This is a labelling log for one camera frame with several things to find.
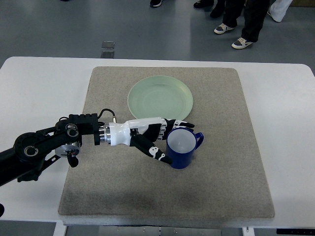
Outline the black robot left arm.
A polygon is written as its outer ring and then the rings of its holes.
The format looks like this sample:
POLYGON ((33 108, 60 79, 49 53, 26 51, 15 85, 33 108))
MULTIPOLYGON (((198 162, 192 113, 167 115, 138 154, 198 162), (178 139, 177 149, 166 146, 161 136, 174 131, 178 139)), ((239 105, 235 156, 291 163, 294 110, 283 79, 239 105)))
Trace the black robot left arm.
POLYGON ((79 164, 77 155, 84 135, 93 135, 95 145, 110 142, 110 129, 100 114, 62 117, 55 126, 20 135, 12 148, 0 153, 0 184, 12 180, 38 180, 41 173, 65 157, 70 167, 79 164))

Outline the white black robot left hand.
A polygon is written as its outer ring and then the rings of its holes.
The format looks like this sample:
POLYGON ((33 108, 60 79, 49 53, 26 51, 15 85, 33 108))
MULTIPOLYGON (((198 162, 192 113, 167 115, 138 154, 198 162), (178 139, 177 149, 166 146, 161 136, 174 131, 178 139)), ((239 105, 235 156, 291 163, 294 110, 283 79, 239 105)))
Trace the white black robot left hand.
POLYGON ((175 128, 186 128, 192 131, 194 124, 161 117, 133 119, 125 123, 99 123, 102 142, 107 142, 111 146, 124 144, 135 147, 145 155, 167 164, 172 164, 172 159, 161 151, 155 142, 166 140, 168 134, 175 128))

